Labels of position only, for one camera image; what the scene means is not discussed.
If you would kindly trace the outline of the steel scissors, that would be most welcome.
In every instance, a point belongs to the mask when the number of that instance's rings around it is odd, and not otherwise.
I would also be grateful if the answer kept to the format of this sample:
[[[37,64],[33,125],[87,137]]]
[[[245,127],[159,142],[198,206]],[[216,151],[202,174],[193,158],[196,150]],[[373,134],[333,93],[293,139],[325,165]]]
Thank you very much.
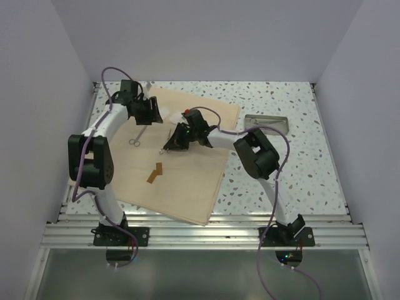
[[[129,144],[134,146],[134,147],[139,147],[141,145],[140,138],[144,134],[145,130],[147,129],[148,126],[143,126],[140,130],[140,132],[137,134],[135,138],[132,138],[129,140]]]

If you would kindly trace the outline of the steel tweezers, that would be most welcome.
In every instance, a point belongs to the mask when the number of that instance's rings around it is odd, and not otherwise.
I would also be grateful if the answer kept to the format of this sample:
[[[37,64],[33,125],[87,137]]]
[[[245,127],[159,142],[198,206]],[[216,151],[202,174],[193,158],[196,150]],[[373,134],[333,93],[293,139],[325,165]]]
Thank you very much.
[[[277,123],[285,123],[286,119],[284,118],[249,118],[249,124],[277,124]]]

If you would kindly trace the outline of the steel forceps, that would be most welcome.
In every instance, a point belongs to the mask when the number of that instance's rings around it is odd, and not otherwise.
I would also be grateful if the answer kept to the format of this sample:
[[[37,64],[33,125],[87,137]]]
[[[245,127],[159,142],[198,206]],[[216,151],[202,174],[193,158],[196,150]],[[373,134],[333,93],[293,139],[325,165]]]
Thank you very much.
[[[253,125],[262,125],[262,126],[272,126],[273,124],[279,124],[281,122],[280,119],[259,119],[259,118],[251,118],[249,120],[250,124]]]

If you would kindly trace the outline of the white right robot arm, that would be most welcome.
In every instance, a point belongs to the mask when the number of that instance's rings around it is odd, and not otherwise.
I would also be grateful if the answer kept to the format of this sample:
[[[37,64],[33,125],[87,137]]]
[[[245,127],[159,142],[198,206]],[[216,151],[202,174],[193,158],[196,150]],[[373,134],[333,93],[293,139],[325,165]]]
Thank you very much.
[[[218,124],[209,125],[197,109],[187,110],[182,116],[185,121],[177,124],[163,150],[183,151],[189,149],[190,143],[197,142],[208,148],[234,151],[244,170],[251,178],[258,180],[271,202],[276,223],[266,230],[265,236],[288,246],[298,241],[306,225],[305,220],[288,208],[285,197],[279,192],[279,175],[290,153],[288,140],[284,138],[287,151],[280,162],[278,151],[259,126],[241,132],[227,131]]]

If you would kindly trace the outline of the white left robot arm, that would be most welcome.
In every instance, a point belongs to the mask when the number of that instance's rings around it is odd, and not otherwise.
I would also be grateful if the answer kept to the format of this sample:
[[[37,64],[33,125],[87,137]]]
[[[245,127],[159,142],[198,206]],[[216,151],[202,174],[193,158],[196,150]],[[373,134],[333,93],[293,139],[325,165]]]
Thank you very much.
[[[137,125],[163,123],[156,97],[149,97],[141,83],[122,80],[120,88],[108,95],[103,112],[81,134],[67,140],[69,177],[75,182],[72,201],[85,194],[94,198],[100,223],[111,226],[107,233],[115,245],[128,242],[130,230],[123,226],[124,212],[116,200],[111,182],[114,163],[110,143],[119,128],[134,118]]]

